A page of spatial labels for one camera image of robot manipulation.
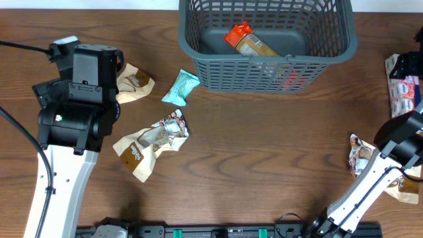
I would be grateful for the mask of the multicolour tissue pack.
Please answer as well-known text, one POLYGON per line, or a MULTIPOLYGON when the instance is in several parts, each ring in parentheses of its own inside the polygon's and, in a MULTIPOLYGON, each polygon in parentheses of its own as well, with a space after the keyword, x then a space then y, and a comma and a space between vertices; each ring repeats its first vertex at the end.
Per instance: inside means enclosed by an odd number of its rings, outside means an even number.
POLYGON ((408 75, 404 79, 392 79, 389 77, 398 56, 398 54, 393 54, 385 60, 391 118, 414 110, 416 105, 421 101, 420 81, 417 76, 408 75))

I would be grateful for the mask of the orange cracker sleeve package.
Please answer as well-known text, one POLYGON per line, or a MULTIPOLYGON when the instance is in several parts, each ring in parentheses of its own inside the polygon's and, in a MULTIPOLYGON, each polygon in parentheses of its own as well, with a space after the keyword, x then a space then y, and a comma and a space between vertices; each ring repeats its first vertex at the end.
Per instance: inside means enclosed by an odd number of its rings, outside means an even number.
MULTIPOLYGON (((254 32, 248 25, 247 21, 242 24, 235 25, 223 39, 236 49, 242 56, 248 57, 279 57, 280 55, 275 52, 263 39, 254 32)), ((276 63, 254 62, 254 69, 262 69, 265 77, 270 77, 274 73, 277 80, 275 83, 282 82, 282 73, 276 73, 276 63)))

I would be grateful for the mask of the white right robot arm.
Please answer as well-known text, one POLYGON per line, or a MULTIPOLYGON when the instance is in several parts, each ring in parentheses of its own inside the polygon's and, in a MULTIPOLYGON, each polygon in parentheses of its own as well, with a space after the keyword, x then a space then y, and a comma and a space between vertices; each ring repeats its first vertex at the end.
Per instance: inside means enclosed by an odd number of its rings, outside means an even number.
POLYGON ((305 229, 303 237, 351 237, 362 216, 381 193, 407 169, 422 164, 422 98, 413 110, 398 115, 379 129, 371 159, 348 191, 305 229))

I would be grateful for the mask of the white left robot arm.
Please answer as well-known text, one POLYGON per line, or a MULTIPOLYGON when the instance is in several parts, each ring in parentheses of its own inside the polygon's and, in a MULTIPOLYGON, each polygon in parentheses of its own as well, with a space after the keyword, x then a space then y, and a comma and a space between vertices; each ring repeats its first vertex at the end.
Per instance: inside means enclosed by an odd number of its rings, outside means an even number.
POLYGON ((74 237, 85 187, 103 139, 120 116, 123 53, 76 37, 50 44, 59 78, 33 86, 41 107, 38 174, 25 237, 74 237))

